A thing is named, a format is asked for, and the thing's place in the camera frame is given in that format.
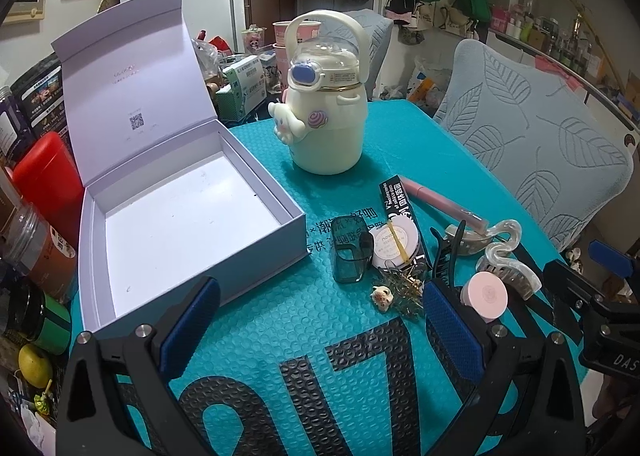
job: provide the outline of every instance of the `purple swirl sticker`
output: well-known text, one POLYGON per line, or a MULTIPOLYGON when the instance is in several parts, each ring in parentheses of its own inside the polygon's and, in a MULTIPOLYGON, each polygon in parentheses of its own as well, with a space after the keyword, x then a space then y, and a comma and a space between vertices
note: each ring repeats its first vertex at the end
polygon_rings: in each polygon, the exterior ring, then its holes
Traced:
POLYGON ((324 126, 327 120, 329 120, 329 118, 326 116, 326 113, 324 113, 322 110, 319 110, 311 113, 307 122, 309 124, 309 127, 318 129, 324 126))

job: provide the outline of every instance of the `box flap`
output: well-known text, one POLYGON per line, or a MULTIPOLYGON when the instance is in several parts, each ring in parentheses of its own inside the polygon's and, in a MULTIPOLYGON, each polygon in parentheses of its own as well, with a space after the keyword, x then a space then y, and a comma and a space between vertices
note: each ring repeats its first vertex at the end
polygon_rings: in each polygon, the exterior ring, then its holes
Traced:
POLYGON ((182 0, 130 0, 52 43, 84 186, 185 129, 216 119, 182 0))

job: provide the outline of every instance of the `yellow fruit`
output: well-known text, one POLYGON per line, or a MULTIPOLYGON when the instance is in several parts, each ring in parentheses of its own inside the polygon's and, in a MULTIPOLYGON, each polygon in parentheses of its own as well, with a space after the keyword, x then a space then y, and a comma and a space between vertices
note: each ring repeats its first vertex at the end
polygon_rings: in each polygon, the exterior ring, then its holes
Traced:
POLYGON ((53 378, 51 362, 46 354, 34 344, 23 346, 18 353, 18 366, 23 378, 34 388, 44 389, 53 378))

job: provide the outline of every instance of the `pink tube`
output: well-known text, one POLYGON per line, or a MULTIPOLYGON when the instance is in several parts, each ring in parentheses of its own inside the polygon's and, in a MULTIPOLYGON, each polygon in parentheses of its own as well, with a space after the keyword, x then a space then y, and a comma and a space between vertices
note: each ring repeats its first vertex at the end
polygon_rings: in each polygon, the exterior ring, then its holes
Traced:
POLYGON ((475 230, 478 234, 484 235, 486 228, 489 226, 487 220, 482 219, 477 214, 473 214, 468 209, 460 207, 456 202, 451 201, 449 198, 444 197, 437 192, 431 191, 427 187, 420 185, 419 183, 400 176, 400 181, 404 190, 409 196, 413 196, 420 201, 428 203, 432 207, 435 207, 444 214, 451 216, 455 220, 466 221, 466 225, 475 230))

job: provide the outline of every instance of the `bubble textured surface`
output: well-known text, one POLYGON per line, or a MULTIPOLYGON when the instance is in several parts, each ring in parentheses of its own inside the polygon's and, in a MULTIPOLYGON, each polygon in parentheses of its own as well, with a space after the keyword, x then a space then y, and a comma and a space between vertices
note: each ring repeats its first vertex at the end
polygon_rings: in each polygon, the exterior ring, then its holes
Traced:
MULTIPOLYGON (((404 175, 490 223, 518 220, 540 266, 558 253, 515 198, 411 103, 369 104, 362 158, 340 175, 296 167, 272 130, 272 121, 261 121, 232 132, 305 210, 312 254, 223 306, 170 388, 220 456, 312 456, 317 448, 318 454, 424 454, 460 399, 424 321, 380 313, 370 301, 373 270, 359 283, 333 280, 330 220, 356 213, 369 225, 386 221, 378 185, 404 175)), ((443 233, 451 220, 422 203, 414 202, 414 210, 433 259, 429 227, 443 233)), ((242 216, 240 208, 221 211, 242 216)), ((460 285, 475 272, 477 258, 459 258, 460 285)), ((78 333, 77 298, 72 312, 78 333)), ((502 322, 520 331, 509 311, 502 322)))

